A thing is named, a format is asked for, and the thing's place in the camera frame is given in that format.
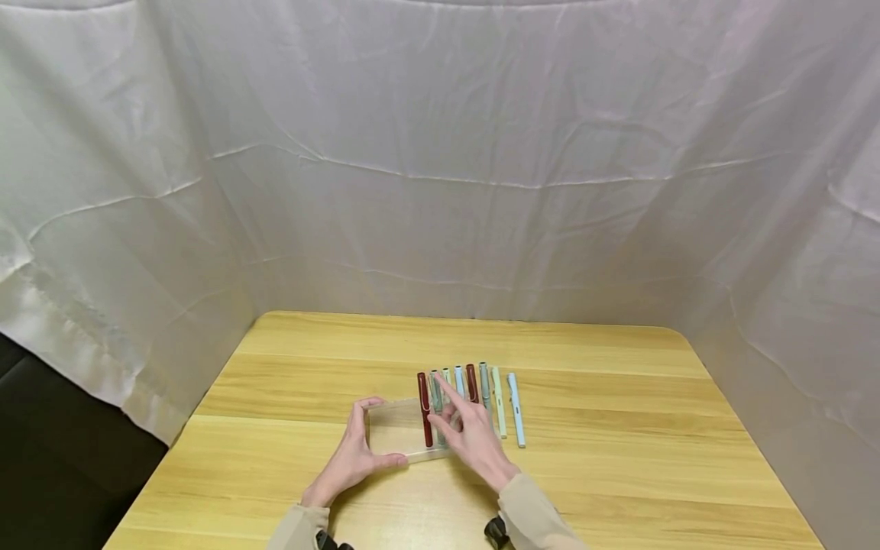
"white fabric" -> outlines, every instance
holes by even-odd
[[[670,326],[880,547],[876,0],[479,4],[5,0],[0,330],[170,442],[268,310]]]

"clear acrylic pen holder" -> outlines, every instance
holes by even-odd
[[[366,409],[367,445],[375,454],[401,453],[410,464],[449,456],[431,428],[433,445],[425,444],[422,405],[418,399],[391,401]]]

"black object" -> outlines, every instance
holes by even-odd
[[[167,447],[0,334],[0,548],[101,548]]]
[[[323,529],[318,531],[318,534],[315,535],[315,540],[318,542],[318,550],[339,550],[333,537],[327,534]]]
[[[318,541],[318,550],[355,550],[347,542],[343,542],[341,546],[336,546],[336,541],[333,540],[333,537],[323,529],[315,535],[315,540]]]
[[[495,550],[501,550],[510,542],[510,537],[507,536],[507,525],[504,524],[501,516],[490,519],[486,524],[486,529],[483,529],[483,534],[486,535]]]

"beige sleeve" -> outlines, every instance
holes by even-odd
[[[329,508],[292,506],[275,528],[266,550],[316,550],[315,536],[321,529],[326,530],[329,518]]]
[[[524,473],[502,489],[498,505],[516,550],[587,550],[544,492]]]

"wooden table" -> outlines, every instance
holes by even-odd
[[[478,361],[516,372],[528,447],[504,448],[591,548],[821,548],[672,330],[300,312],[256,322],[106,548],[261,550],[352,401]],[[364,482],[331,521],[357,550],[479,549],[495,513],[441,459]]]

